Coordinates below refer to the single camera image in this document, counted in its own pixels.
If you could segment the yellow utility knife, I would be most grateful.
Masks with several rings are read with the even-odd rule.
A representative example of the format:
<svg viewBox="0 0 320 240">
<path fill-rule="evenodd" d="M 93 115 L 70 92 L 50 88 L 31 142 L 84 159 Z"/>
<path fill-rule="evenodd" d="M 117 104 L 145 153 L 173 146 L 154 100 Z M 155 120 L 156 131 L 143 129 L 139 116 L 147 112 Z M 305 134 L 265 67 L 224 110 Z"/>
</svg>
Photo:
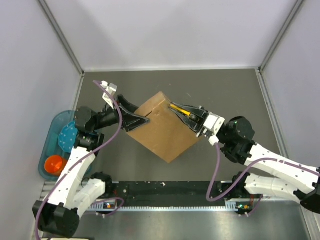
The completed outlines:
<svg viewBox="0 0 320 240">
<path fill-rule="evenodd" d="M 177 111 L 178 113 L 180 114 L 183 114 L 184 116 L 187 116 L 189 117 L 190 119 L 194 120 L 194 121 L 197 121 L 198 120 L 198 117 L 196 115 L 194 115 L 193 113 L 187 111 L 187 110 L 184 110 L 182 109 L 181 107 L 178 107 L 177 105 L 174 105 L 174 104 L 170 104 L 169 107 L 175 111 Z"/>
</svg>

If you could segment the brown cardboard express box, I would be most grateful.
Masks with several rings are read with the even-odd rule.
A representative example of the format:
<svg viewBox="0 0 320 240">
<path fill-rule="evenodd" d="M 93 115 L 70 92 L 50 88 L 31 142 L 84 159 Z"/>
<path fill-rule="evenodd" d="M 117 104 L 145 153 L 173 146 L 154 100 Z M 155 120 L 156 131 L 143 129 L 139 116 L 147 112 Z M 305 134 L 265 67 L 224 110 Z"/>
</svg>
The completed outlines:
<svg viewBox="0 0 320 240">
<path fill-rule="evenodd" d="M 170 103 L 163 92 L 158 92 L 135 111 L 136 115 L 148 118 L 150 122 L 127 133 L 167 163 L 200 140 L 169 109 Z"/>
</svg>

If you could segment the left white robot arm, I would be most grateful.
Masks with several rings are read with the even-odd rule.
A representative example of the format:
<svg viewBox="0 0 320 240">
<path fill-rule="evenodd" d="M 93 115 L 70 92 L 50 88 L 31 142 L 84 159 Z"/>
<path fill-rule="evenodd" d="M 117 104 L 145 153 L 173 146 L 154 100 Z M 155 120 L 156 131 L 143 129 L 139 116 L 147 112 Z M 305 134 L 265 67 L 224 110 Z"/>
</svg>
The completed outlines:
<svg viewBox="0 0 320 240">
<path fill-rule="evenodd" d="M 87 106 L 76 109 L 77 134 L 67 164 L 52 190 L 32 208 L 36 239 L 40 238 L 39 232 L 72 238 L 82 216 L 96 199 L 106 199 L 113 194 L 112 178 L 102 172 L 93 174 L 82 190 L 78 188 L 99 151 L 108 145 L 98 131 L 117 124 L 119 130 L 130 132 L 150 123 L 150 119 L 137 110 L 138 107 L 122 95 L 109 98 L 100 112 Z"/>
</svg>

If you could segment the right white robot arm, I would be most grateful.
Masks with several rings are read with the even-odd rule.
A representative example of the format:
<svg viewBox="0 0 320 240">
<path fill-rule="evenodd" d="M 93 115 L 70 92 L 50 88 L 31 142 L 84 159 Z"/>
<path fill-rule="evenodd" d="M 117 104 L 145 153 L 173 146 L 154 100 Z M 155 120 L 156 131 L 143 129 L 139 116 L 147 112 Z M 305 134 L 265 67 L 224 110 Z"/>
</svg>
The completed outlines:
<svg viewBox="0 0 320 240">
<path fill-rule="evenodd" d="M 264 148 L 254 141 L 255 131 L 243 116 L 226 122 L 204 107 L 171 102 L 168 108 L 199 138 L 204 136 L 217 151 L 216 167 L 209 183 L 206 200 L 216 202 L 228 195 L 273 196 L 296 202 L 306 210 L 320 212 L 320 169 L 299 164 Z M 221 154 L 231 162 L 245 166 L 232 184 L 214 196 L 213 189 Z"/>
</svg>

